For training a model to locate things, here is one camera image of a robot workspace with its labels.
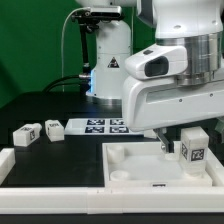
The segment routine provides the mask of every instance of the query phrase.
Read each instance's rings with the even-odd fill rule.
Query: white block
[[[181,130],[180,164],[190,176],[205,172],[209,137],[201,127]]]
[[[51,142],[63,141],[65,139],[64,127],[58,120],[48,120],[45,122],[45,130]]]
[[[181,130],[181,142],[188,150],[208,148],[209,137],[201,127]]]
[[[0,184],[7,177],[12,167],[15,165],[15,151],[13,148],[3,149],[0,152]]]
[[[13,142],[15,146],[27,147],[40,137],[42,126],[36,124],[26,124],[13,132]]]

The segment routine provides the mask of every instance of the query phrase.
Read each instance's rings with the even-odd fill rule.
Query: black tabletop
[[[16,165],[1,185],[8,187],[103,187],[102,143],[150,141],[143,136],[65,136],[50,142],[46,120],[120,118],[120,106],[87,102],[78,93],[26,93],[0,109],[0,149],[14,147],[12,132],[27,123],[43,126],[27,148],[15,147]],[[209,121],[206,127],[214,128]],[[178,133],[171,128],[171,133]],[[0,223],[223,223],[223,214],[2,215]]]

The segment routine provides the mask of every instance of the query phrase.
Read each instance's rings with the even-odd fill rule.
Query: green screen
[[[0,107],[24,92],[42,91],[61,78],[61,33],[67,15],[80,6],[74,0],[0,1]],[[133,9],[125,9],[132,26]],[[154,31],[133,21],[134,52],[154,42]],[[95,36],[88,35],[91,66],[96,63]],[[77,23],[70,20],[64,45],[64,75],[82,71],[81,40]],[[65,88],[78,91],[77,86]]]

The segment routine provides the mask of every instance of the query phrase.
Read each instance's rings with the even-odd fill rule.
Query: cube with fiducial marker
[[[64,127],[58,120],[46,121],[45,131],[51,142],[63,141],[65,139]]]
[[[26,124],[13,132],[13,142],[15,146],[27,147],[40,137],[42,126],[36,124]]]

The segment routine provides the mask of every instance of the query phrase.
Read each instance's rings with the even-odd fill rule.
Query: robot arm
[[[223,0],[139,0],[137,7],[156,27],[156,44],[126,60],[126,125],[142,131],[223,116]]]

